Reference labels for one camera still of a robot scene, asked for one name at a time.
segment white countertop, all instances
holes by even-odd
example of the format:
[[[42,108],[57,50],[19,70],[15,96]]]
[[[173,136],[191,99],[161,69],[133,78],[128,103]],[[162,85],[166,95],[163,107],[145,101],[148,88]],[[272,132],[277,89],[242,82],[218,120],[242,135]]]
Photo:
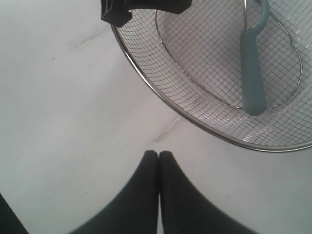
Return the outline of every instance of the white countertop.
[[[72,231],[155,149],[255,231],[311,233],[312,150],[245,150],[178,116],[130,66],[99,2],[1,3],[0,192],[28,232]]]

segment wire mesh basket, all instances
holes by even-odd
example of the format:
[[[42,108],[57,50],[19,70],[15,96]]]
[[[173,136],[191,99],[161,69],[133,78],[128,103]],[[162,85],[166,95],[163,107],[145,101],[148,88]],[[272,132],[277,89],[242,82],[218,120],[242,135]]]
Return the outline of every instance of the wire mesh basket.
[[[270,0],[257,38],[268,108],[242,108],[242,0],[194,0],[182,13],[134,10],[113,32],[152,90],[182,116],[226,141],[267,152],[312,146],[312,1]],[[247,1],[256,24],[261,5]]]

